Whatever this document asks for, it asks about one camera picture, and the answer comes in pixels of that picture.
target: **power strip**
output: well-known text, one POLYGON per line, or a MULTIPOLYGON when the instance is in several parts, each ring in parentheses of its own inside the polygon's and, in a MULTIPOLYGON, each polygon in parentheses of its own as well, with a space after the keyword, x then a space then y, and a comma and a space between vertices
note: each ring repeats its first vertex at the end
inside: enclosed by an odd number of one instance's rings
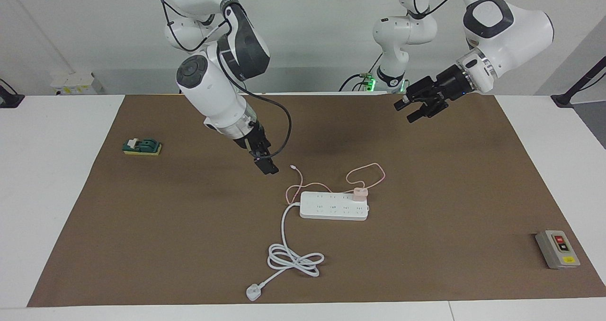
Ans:
POLYGON ((299 215, 302 218, 333 220, 366 220, 368 203, 354 202, 353 194, 303 192, 299 215))

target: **black button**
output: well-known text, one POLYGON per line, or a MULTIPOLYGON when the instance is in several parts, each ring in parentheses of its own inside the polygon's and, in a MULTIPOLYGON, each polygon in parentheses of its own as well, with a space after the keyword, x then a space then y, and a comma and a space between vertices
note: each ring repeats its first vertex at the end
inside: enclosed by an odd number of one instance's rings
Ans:
POLYGON ((465 67, 470 68, 476 64, 478 64, 478 60, 471 60, 468 64, 465 64, 465 67))
POLYGON ((185 75, 185 76, 191 76, 196 71, 197 71, 197 62, 196 61, 191 60, 191 61, 187 62, 186 64, 184 64, 183 75, 185 75))

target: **brown paper mat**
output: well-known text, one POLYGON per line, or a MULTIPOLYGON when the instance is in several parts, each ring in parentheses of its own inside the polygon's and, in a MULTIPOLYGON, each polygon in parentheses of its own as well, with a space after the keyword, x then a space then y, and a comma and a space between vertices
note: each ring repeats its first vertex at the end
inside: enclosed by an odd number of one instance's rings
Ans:
MULTIPOLYGON (((246 303, 274 273, 284 190, 379 162, 365 222, 286 218, 321 276, 289 270, 258 303, 543 299, 605 296, 579 242, 493 97, 468 95, 410 125, 396 96, 277 97, 292 112, 281 172, 264 177, 234 142, 207 130, 183 96, 127 96, 29 306, 246 303), (159 157, 121 153, 128 138, 159 157), (551 270, 533 233, 564 230, 582 263, 551 270)), ((249 98, 276 149, 281 110, 249 98)), ((377 170, 359 173, 366 182, 377 170)))

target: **white wall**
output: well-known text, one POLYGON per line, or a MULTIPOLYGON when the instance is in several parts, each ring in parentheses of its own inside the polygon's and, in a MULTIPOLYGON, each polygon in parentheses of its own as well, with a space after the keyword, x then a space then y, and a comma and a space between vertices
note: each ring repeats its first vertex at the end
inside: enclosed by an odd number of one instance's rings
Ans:
MULTIPOLYGON (((541 86, 537 95, 563 94, 606 56, 606 17, 541 86)), ((589 84, 599 79, 600 73, 589 84)), ((572 103, 606 101, 606 80, 574 95, 572 103)))
MULTIPOLYGON (((50 94, 50 73, 66 67, 93 71, 109 94, 177 91, 173 76, 186 54, 165 41, 157 0, 13 1, 22 6, 0 2, 0 76, 25 94, 50 94), (32 20, 24 23, 28 13, 32 20), (41 33, 32 33, 36 26, 41 33)), ((434 5, 440 1, 432 0, 434 5)), ((494 94, 534 94, 606 10, 605 0, 508 1, 548 12, 556 40, 529 64, 506 74, 494 94)), ((405 14, 397 0, 241 2, 272 56, 270 69, 251 80, 249 89, 268 92, 337 90, 348 75, 367 71, 378 56, 380 48, 371 33, 374 22, 405 14)), ((467 51, 464 9, 461 0, 446 4, 435 14, 436 40, 407 49, 409 79, 435 76, 467 51)))

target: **gray switch box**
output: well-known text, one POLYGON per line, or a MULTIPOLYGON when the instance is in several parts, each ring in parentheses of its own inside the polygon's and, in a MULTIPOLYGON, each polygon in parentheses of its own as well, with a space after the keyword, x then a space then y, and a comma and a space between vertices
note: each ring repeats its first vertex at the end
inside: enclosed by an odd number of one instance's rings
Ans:
POLYGON ((546 230, 535 236, 543 257, 551 269, 574 268, 580 265, 563 231, 546 230))

